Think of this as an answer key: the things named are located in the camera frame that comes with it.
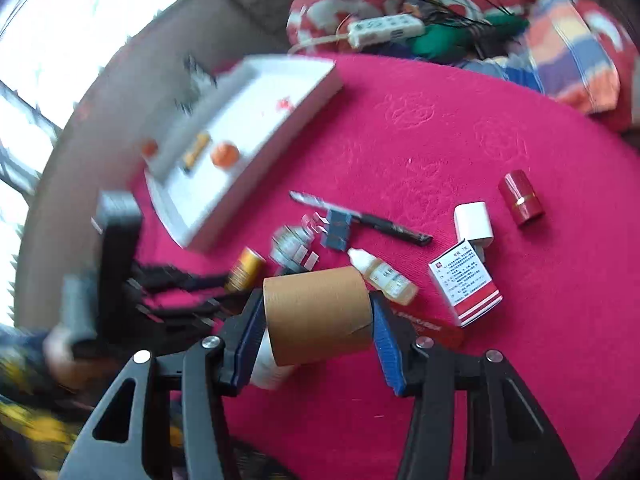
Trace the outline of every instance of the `white cable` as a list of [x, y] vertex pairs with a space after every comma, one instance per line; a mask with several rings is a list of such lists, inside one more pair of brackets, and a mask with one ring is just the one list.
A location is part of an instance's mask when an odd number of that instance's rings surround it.
[[349, 39], [348, 34], [335, 34], [334, 36], [323, 36], [322, 38], [311, 38], [311, 40], [301, 41], [292, 46], [288, 54], [295, 54], [297, 51], [307, 48], [308, 46], [322, 45], [325, 43], [337, 43], [338, 41]]

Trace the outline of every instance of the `white tray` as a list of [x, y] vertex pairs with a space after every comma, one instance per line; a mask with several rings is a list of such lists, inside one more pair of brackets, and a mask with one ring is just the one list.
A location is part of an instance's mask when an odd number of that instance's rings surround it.
[[[333, 61], [302, 56], [249, 56], [219, 78], [217, 88], [172, 126], [148, 162], [151, 200], [176, 243], [206, 250], [280, 153], [341, 87]], [[182, 156], [203, 130], [211, 142], [187, 174]], [[215, 167], [209, 156], [223, 140], [241, 154], [231, 170]]]

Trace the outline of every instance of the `cardboard tube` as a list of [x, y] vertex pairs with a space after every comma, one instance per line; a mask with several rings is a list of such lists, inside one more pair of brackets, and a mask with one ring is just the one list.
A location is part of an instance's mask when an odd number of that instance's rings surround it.
[[321, 361], [371, 345], [369, 294], [351, 266], [265, 279], [264, 310], [278, 366]]

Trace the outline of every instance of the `bottle label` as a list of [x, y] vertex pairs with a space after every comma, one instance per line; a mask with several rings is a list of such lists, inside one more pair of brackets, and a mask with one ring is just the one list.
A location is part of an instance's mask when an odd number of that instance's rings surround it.
[[369, 276], [369, 281], [393, 298], [397, 298], [405, 287], [411, 283], [389, 264], [377, 266]]

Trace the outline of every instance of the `white and red box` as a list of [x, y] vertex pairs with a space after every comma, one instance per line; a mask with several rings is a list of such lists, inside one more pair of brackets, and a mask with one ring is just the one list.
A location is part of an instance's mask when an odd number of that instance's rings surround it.
[[460, 326], [475, 321], [502, 301], [494, 280], [467, 240], [433, 260], [429, 270]]

